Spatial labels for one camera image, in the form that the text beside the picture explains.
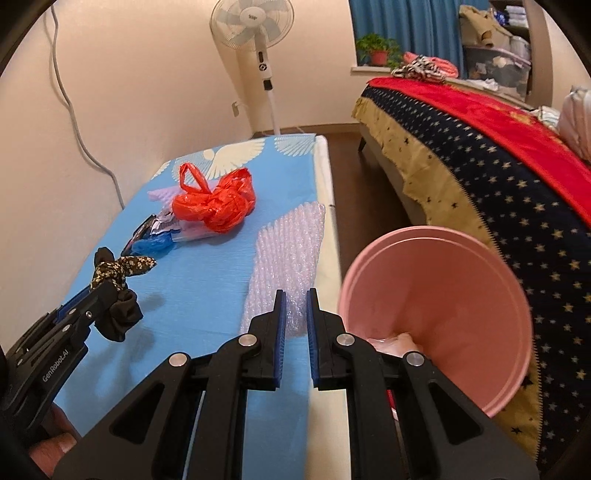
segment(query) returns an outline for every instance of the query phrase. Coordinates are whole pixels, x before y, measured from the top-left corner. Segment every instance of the bubble wrap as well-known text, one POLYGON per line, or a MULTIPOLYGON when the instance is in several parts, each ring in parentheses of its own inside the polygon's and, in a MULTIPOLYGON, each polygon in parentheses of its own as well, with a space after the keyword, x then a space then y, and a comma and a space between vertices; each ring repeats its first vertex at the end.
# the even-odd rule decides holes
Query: bubble wrap
POLYGON ((306 334, 306 292, 314 286, 324 235, 324 205, 304 203, 259 231, 255 266, 244 303, 240 332, 270 312, 275 292, 287 293, 288 337, 306 334))

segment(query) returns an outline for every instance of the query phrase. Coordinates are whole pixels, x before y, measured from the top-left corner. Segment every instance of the pink bucket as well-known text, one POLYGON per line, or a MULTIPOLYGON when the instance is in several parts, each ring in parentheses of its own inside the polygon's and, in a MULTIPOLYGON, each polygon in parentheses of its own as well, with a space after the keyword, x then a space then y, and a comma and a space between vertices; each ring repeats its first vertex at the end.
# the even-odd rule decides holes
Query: pink bucket
POLYGON ((496 253, 447 228, 403 228, 368 245, 346 274, 339 315, 365 339, 410 333, 489 417, 529 365, 531 316, 519 282, 496 253))

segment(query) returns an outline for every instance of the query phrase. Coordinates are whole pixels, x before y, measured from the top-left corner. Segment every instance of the blue mattress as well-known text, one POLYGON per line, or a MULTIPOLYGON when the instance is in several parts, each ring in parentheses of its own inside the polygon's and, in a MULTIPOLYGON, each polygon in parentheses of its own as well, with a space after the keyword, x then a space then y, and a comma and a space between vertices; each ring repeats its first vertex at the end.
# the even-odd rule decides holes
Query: blue mattress
MULTIPOLYGON (((317 199, 314 135, 251 142, 258 142, 254 151, 258 148, 260 153, 251 160, 242 159, 242 163, 252 174, 257 200, 243 225, 225 236, 179 244, 157 258, 158 265, 151 272, 130 278, 129 287, 138 294, 144 319, 128 332, 124 343, 112 343, 94 329, 90 334, 86 342, 89 353, 57 397, 81 434, 170 354, 181 351, 194 358, 215 352, 235 337, 258 231, 298 205, 317 199)), ((253 151, 252 144, 245 145, 246 150, 253 151)), ((220 150, 170 162, 135 195, 97 246, 108 247, 118 255, 135 228, 160 209, 158 203, 148 200, 147 192, 177 184, 175 171, 184 161, 193 162, 210 178, 219 176, 224 165, 216 163, 224 158, 227 163, 228 158, 228 149, 220 150)), ((88 285, 94 270, 93 254, 72 284, 68 299, 88 285)), ((274 393, 251 391, 248 395, 245 480, 304 477, 309 388, 307 338, 288 339, 281 388, 274 393)))

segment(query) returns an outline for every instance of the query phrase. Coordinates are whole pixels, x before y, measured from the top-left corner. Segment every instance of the metal pivot screw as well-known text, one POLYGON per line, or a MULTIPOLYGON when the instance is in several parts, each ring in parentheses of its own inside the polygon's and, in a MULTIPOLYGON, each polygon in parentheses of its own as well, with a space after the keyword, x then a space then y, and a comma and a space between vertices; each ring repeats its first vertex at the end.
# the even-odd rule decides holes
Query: metal pivot screw
POLYGON ((184 353, 175 353, 168 359, 168 363, 173 367, 182 367, 187 363, 187 355, 184 353))
POLYGON ((413 367, 420 367, 423 363, 425 363, 425 357, 423 357, 418 352, 411 352, 407 355, 407 362, 413 367))
POLYGON ((246 333, 238 339, 238 343, 242 346, 252 346, 256 343, 256 337, 251 333, 246 333))
POLYGON ((337 338, 336 342, 342 346, 350 346, 355 343, 355 337, 350 333, 341 333, 337 338))

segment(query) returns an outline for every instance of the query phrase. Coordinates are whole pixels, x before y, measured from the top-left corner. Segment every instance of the white pillow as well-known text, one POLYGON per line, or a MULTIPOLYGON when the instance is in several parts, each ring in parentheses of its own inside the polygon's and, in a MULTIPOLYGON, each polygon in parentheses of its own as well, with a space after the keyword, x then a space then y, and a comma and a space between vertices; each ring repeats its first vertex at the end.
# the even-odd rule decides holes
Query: white pillow
POLYGON ((558 134, 572 151, 591 163, 591 90, 574 87, 564 99, 558 134))

